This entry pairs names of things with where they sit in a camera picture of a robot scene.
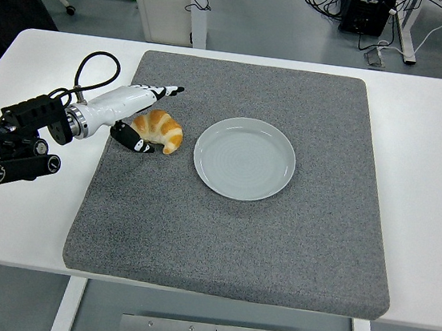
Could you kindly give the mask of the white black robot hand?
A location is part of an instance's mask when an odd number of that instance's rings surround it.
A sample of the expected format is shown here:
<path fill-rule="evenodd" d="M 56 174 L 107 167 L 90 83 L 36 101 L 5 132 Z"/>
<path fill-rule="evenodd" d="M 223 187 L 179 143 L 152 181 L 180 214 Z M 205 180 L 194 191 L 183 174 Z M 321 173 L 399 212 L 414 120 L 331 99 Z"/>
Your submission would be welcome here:
<path fill-rule="evenodd" d="M 80 132 L 76 138 L 92 136 L 105 125 L 110 127 L 110 136 L 124 147 L 131 151 L 152 153 L 155 149 L 127 125 L 124 119 L 151 107 L 165 96 L 173 97 L 183 91 L 184 88 L 181 86 L 130 85 L 97 96 L 86 105 L 76 104 L 82 116 L 78 121 Z"/>

